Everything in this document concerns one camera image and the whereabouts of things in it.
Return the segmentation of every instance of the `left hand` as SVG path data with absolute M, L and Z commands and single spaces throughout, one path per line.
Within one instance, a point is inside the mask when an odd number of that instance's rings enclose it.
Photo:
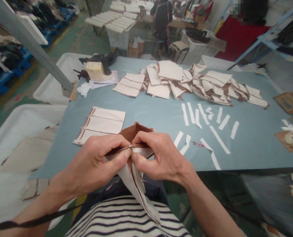
M 108 162 L 104 156 L 114 148 L 130 145 L 122 135 L 90 137 L 68 167 L 52 179 L 48 189 L 59 192 L 62 203 L 97 190 L 126 165 L 132 149 L 123 150 Z

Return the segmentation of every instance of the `right hand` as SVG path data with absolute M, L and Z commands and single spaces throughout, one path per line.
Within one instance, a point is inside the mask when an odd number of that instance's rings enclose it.
M 175 147 L 167 133 L 138 132 L 132 144 L 145 142 L 154 151 L 154 159 L 147 160 L 139 153 L 132 153 L 131 159 L 139 171 L 154 180 L 170 180 L 181 185 L 184 175 L 195 172 L 192 164 Z

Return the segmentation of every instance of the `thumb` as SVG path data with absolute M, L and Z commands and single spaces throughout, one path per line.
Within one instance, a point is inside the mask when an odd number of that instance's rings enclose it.
M 115 158 L 104 164 L 106 170 L 111 175 L 118 173 L 127 163 L 128 158 L 132 153 L 132 148 L 127 148 L 121 151 Z
M 131 159 L 133 163 L 135 164 L 136 168 L 139 171 L 142 171 L 143 173 L 148 174 L 153 169 L 152 167 L 153 167 L 154 160 L 149 161 L 140 153 L 133 152 L 131 155 Z

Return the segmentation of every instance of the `hand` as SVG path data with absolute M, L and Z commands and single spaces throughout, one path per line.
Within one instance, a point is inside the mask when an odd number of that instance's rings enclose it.
M 184 175 L 195 172 L 192 164 L 177 150 L 167 133 L 138 132 L 132 144 L 145 142 L 154 151 L 154 159 L 147 160 L 139 153 L 131 158 L 136 168 L 154 180 L 170 180 L 184 186 Z
M 105 154 L 113 148 L 130 145 L 122 135 L 90 137 L 68 167 L 52 179 L 49 189 L 59 192 L 61 199 L 65 199 L 62 203 L 97 190 L 126 165 L 132 149 L 123 150 L 108 162 Z

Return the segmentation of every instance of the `yellow floor line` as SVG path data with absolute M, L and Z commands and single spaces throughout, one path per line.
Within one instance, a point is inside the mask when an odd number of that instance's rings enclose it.
M 80 13 L 75 19 L 69 24 L 69 26 L 62 32 L 62 34 L 51 44 L 50 47 L 44 49 L 46 53 L 49 53 L 53 47 L 55 47 L 60 40 L 67 34 L 67 32 L 70 30 L 70 28 L 74 25 L 74 23 L 77 21 L 78 17 L 81 16 L 82 13 Z M 35 68 L 38 66 L 39 62 L 36 60 L 32 66 L 16 81 L 16 83 L 9 88 L 6 94 L 4 94 L 0 98 L 0 109 L 1 107 L 7 103 L 7 101 L 13 96 L 13 94 L 16 92 L 17 89 L 25 82 L 25 80 L 31 75 L 31 73 L 35 70 Z
M 75 205 L 75 206 L 78 206 L 78 205 L 80 205 L 80 204 L 83 204 L 84 201 L 86 200 L 86 198 L 87 198 L 87 195 L 86 195 L 86 194 L 83 195 L 83 196 L 78 197 L 78 198 L 76 199 L 76 205 Z M 80 209 L 81 209 L 81 207 L 78 207 L 78 208 L 76 208 L 76 209 L 74 210 L 74 213 L 73 213 L 73 220 L 72 220 L 72 222 L 75 220 L 75 218 L 76 218 L 78 212 L 80 211 Z

